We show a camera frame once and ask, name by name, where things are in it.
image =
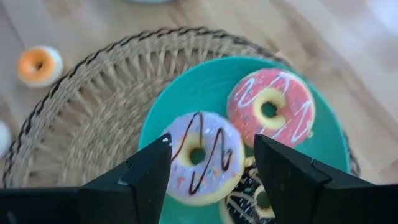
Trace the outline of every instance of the frosting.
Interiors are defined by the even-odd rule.
[[[285,123],[277,129],[260,123],[255,116],[256,98],[270,87],[280,92],[285,101],[285,106],[276,111]],[[304,141],[311,131],[315,107],[311,93],[293,74],[278,69],[262,69],[244,77],[234,87],[228,97],[228,118],[249,146],[252,146],[255,134],[264,134],[294,147]]]
[[[197,112],[178,117],[164,131],[172,135],[172,166],[167,191],[180,198],[213,194],[239,173],[240,134],[215,113]],[[182,156],[188,134],[199,136],[205,158],[188,166]]]
[[[256,190],[262,188],[256,165],[245,168],[235,189],[224,199],[228,213],[234,223],[275,224],[275,218],[262,217],[256,209]]]

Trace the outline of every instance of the wicker placemat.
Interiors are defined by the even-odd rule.
[[[144,31],[110,44],[78,63],[36,105],[6,157],[2,184],[84,184],[137,151],[149,108],[177,75],[228,55],[287,65],[274,53],[205,27]],[[359,171],[355,159],[352,168]]]

